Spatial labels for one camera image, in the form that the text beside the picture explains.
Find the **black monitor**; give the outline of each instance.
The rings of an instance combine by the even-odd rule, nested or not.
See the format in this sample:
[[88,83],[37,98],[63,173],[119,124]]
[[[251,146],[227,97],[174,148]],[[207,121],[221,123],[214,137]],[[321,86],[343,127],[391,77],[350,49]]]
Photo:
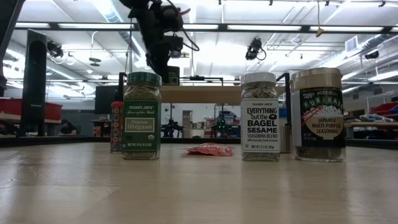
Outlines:
[[118,86],[97,86],[95,90],[94,114],[111,114]]

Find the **white jar lid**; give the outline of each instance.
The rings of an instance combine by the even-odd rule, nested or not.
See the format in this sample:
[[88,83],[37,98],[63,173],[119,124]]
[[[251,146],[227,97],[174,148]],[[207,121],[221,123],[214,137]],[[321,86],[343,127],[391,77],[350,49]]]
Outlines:
[[242,75],[241,85],[252,82],[272,82],[276,83],[276,76],[271,72],[255,72]]

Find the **japanese multi-purpose seasoning jar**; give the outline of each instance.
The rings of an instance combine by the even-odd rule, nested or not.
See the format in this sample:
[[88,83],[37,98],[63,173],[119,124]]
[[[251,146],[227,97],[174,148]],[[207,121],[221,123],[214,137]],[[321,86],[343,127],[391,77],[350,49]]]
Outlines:
[[296,159],[339,162],[345,159],[342,74],[313,68],[292,75],[292,137]]
[[279,161],[279,101],[273,73],[241,77],[241,145],[245,161]]
[[157,159],[160,153],[162,78],[149,72],[127,77],[123,103],[123,159]]

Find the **green jar lid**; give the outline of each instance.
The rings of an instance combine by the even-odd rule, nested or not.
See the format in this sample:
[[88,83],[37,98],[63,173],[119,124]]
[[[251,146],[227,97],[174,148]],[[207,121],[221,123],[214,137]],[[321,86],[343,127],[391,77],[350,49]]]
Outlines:
[[151,72],[132,72],[127,76],[127,83],[150,82],[162,86],[162,77]]

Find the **workshop room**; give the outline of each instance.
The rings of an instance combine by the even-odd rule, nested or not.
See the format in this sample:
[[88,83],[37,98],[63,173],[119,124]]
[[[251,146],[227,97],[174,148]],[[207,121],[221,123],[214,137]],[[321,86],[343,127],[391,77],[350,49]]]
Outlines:
[[398,223],[398,0],[0,15],[0,224]]

